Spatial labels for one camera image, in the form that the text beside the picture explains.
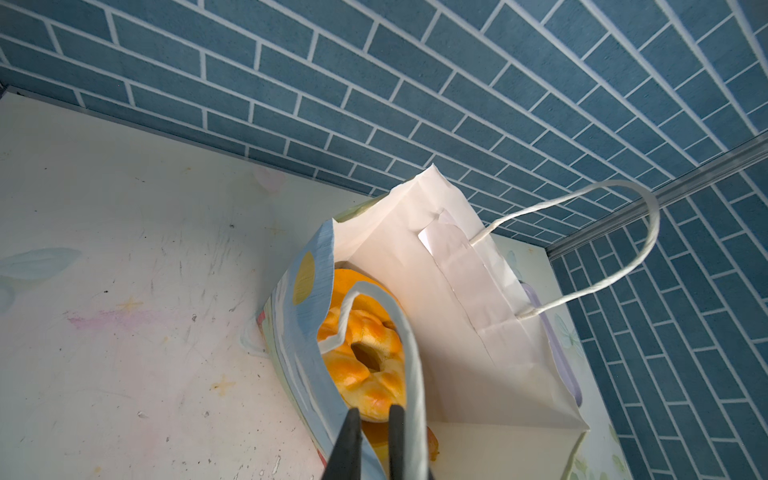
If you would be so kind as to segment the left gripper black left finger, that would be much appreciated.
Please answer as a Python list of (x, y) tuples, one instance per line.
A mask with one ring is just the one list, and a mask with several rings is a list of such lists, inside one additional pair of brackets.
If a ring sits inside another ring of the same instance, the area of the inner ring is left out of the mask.
[(363, 432), (357, 408), (351, 408), (345, 417), (330, 458), (322, 475), (323, 480), (360, 480), (362, 470)]

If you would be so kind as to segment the glazed orange donut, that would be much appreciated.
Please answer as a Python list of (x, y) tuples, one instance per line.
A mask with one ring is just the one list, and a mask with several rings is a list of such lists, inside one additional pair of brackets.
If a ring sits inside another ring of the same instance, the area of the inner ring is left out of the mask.
[(345, 340), (322, 358), (343, 401), (364, 421), (385, 423), (391, 406), (406, 405), (405, 354), (392, 322), (353, 309)]

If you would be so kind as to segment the white green paper bag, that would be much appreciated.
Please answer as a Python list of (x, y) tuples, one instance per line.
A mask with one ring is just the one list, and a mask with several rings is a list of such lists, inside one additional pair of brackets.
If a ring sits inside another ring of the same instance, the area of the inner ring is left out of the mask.
[[(325, 222), (256, 324), (324, 463), (347, 412), (322, 355), (353, 309), (397, 331), (406, 409), (423, 407), (434, 479), (565, 479), (588, 425), (546, 306), (459, 189), (430, 167)], [(388, 421), (361, 418), (361, 479), (390, 479)]]

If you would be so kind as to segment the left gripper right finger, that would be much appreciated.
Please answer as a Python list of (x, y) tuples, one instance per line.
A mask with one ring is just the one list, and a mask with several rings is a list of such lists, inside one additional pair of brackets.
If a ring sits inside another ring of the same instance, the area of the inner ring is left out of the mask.
[(390, 479), (434, 479), (429, 428), (423, 407), (414, 411), (392, 405), (388, 419)]

